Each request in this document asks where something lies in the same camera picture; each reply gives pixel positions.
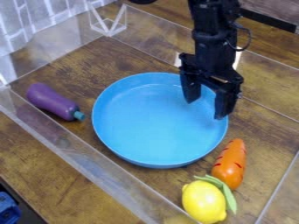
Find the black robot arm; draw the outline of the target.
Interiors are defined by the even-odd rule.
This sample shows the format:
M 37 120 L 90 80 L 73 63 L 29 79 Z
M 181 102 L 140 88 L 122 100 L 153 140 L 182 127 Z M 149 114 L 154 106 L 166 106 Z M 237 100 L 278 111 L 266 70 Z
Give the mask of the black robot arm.
M 180 81 L 188 103 L 201 97 L 201 86 L 216 93 L 214 119 L 232 111 L 242 77 L 232 67 L 236 58 L 238 0 L 188 0 L 194 54 L 181 53 Z

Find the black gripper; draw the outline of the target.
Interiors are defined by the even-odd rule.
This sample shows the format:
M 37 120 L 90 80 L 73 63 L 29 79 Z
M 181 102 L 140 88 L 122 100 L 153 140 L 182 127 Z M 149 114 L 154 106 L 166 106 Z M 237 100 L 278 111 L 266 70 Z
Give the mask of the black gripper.
M 238 99 L 242 77 L 233 68 L 237 32 L 232 29 L 214 35 L 193 30 L 194 54 L 181 53 L 180 82 L 184 100 L 194 102 L 201 97 L 201 85 L 216 91 L 214 116 L 222 119 Z

